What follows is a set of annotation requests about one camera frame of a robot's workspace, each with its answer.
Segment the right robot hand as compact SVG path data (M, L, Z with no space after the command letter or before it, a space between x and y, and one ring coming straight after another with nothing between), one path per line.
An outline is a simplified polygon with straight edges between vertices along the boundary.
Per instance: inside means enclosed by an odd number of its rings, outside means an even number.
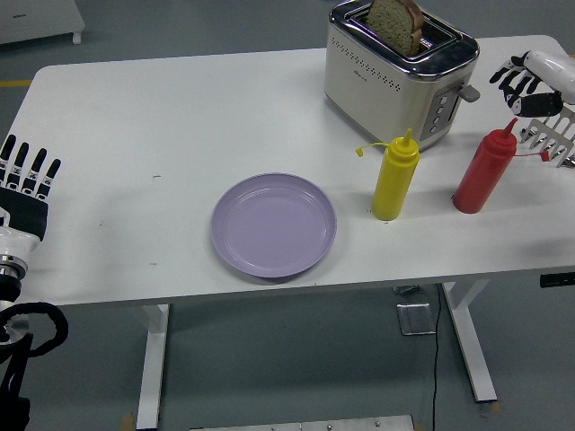
M514 115L553 117L574 104L574 58L530 50L513 56L490 78Z

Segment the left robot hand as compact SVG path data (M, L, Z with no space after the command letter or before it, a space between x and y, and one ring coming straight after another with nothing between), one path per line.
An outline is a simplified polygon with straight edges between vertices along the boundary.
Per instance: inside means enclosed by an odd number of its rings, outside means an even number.
M44 239L48 223L47 197L61 165L46 163L41 148L25 168L30 146L8 136L1 146L1 255L24 260Z

